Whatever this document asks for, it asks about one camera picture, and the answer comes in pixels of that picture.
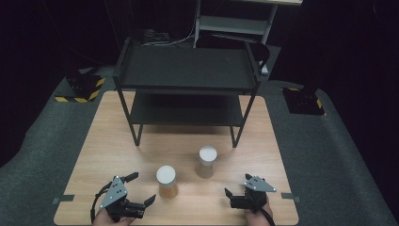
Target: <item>white cable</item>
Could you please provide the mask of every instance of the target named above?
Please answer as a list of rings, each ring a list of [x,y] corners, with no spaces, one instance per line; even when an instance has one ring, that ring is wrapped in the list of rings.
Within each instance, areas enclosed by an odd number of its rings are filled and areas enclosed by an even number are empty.
[[[188,40],[188,39],[190,39],[190,38],[192,38],[194,36],[194,35],[192,35],[192,33],[194,31],[194,28],[196,27],[196,19],[197,19],[197,15],[196,15],[196,13],[194,13],[194,22],[193,22],[193,25],[191,27],[191,31],[190,31],[190,33],[188,33],[188,36],[185,37],[184,39],[174,40],[174,41],[153,41],[153,42],[143,43],[143,44],[141,44],[141,46],[148,46],[148,45],[173,45],[173,44],[177,44],[177,43],[183,42],[185,40]]]

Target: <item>gray floor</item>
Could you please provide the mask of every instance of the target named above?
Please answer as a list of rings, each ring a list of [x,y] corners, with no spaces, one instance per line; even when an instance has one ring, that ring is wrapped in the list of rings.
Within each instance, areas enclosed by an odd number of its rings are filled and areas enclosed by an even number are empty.
[[[279,48],[270,50],[269,71]],[[115,88],[112,71],[110,66],[97,72],[105,83],[91,103],[49,97],[19,153],[0,169],[0,225],[55,225],[55,199],[66,188],[102,95]],[[300,88],[268,81],[259,95],[267,102],[292,191],[300,200],[298,225],[398,225],[326,94],[317,92],[325,116],[293,115],[281,87]]]

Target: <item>dark background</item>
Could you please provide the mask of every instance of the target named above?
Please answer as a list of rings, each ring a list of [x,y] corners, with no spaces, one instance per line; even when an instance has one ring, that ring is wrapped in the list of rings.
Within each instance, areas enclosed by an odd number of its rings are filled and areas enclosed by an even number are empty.
[[[270,79],[328,94],[396,219],[398,2],[304,0],[300,9],[282,6],[267,42],[281,46]],[[266,19],[269,10],[259,4],[202,3],[203,13],[218,16]],[[188,0],[1,1],[0,166],[19,151],[67,74],[115,64],[124,38],[140,37],[143,29],[185,37],[194,8]]]

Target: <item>wooden table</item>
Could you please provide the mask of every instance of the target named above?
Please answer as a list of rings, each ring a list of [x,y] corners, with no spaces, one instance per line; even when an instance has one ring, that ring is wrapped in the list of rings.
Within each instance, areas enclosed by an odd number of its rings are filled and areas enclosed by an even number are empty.
[[[135,93],[124,94],[132,103]],[[240,96],[243,106],[248,99]],[[276,193],[267,193],[277,225],[297,224],[294,201],[281,197],[281,193],[291,193],[291,188],[262,97],[255,98],[245,130],[240,145],[232,148],[228,127],[147,125],[137,147],[118,94],[108,91],[64,192],[74,199],[60,203],[54,221],[57,225],[90,225],[94,195],[114,176],[137,171],[138,178],[125,184],[127,198],[143,203],[151,195],[157,196],[144,218],[134,225],[245,225],[243,210],[230,208],[224,193],[226,187],[233,195],[242,195],[245,173],[259,175],[277,189]],[[195,172],[200,148],[205,145],[214,146],[218,153],[210,179],[201,179]],[[177,172],[179,194],[170,200],[158,195],[155,173],[164,165]]]

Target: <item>hazard tape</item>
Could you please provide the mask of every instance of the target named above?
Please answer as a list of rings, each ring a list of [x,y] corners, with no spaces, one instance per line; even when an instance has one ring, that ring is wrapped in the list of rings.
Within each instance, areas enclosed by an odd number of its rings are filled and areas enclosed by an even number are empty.
[[[66,103],[66,102],[75,102],[75,103],[87,103],[94,101],[94,99],[99,95],[100,89],[105,81],[105,78],[100,79],[95,87],[95,90],[90,94],[88,98],[83,97],[74,97],[74,96],[57,96],[55,97],[57,102]]]
[[[291,91],[300,91],[300,89],[297,89],[297,88],[288,88],[288,89]],[[317,98],[316,103],[317,103],[317,106],[319,107],[319,109],[323,108],[322,102],[320,101],[319,98]]]

